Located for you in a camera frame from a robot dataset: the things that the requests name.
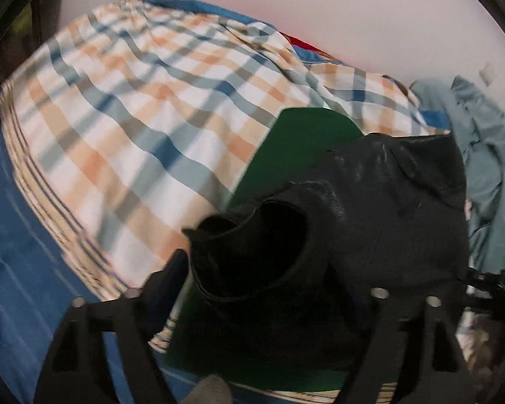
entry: white wall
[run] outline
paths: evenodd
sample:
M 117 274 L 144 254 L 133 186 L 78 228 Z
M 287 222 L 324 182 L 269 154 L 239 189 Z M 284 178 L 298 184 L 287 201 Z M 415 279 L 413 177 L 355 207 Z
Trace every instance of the white wall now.
M 61 25 L 116 0 L 63 0 Z M 505 35 L 477 0 L 204 0 L 262 19 L 350 65 L 405 84 L 456 74 L 479 83 L 505 108 Z

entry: crumpled cloth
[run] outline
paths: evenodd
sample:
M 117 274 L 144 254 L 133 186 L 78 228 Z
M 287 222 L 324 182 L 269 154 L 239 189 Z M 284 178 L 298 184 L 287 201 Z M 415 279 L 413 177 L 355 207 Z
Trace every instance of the crumpled cloth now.
M 472 265 L 505 269 L 505 112 L 473 83 L 457 76 L 451 88 L 439 80 L 418 80 L 411 91 L 422 110 L 443 110 L 464 161 Z

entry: checkered cloth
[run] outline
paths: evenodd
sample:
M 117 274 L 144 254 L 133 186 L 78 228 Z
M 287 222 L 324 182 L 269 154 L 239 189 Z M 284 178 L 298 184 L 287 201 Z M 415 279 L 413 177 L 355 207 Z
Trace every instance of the checkered cloth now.
M 140 0 L 101 6 L 44 44 L 3 85 L 1 119 L 17 186 L 105 300 L 187 249 L 182 227 L 224 210 L 279 112 L 302 106 L 365 134 L 436 133 L 388 77 L 303 62 L 260 21 Z

